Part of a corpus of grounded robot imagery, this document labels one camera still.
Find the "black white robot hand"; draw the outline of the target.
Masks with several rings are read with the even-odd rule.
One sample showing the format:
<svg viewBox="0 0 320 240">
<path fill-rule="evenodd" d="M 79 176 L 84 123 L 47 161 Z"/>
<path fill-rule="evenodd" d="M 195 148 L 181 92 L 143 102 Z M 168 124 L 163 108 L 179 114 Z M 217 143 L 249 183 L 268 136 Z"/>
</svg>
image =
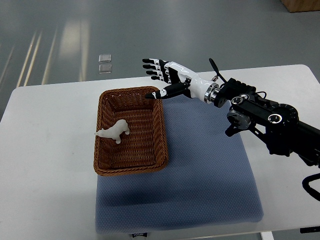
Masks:
<svg viewBox="0 0 320 240">
<path fill-rule="evenodd" d="M 204 103 L 210 102 L 210 95 L 219 85 L 212 80 L 201 78 L 189 68 L 173 62 L 161 59 L 144 58 L 143 68 L 151 76 L 152 80 L 159 80 L 168 86 L 147 93 L 146 99 L 169 99 L 184 95 L 188 98 L 197 98 Z"/>
</svg>

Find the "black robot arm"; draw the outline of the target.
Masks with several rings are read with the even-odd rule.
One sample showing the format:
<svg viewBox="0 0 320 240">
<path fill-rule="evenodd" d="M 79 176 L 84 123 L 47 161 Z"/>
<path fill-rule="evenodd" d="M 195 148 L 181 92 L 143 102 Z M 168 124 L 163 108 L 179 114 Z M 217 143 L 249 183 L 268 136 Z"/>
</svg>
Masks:
<svg viewBox="0 0 320 240">
<path fill-rule="evenodd" d="M 271 155 L 289 157 L 296 153 L 304 163 L 320 165 L 320 131 L 299 119 L 296 108 L 261 96 L 254 86 L 234 78 L 225 80 L 212 58 L 209 62 L 216 72 L 215 79 L 223 84 L 210 90 L 205 100 L 221 108 L 230 101 L 227 119 L 230 126 L 225 134 L 231 137 L 242 131 L 250 131 L 265 143 Z"/>
</svg>

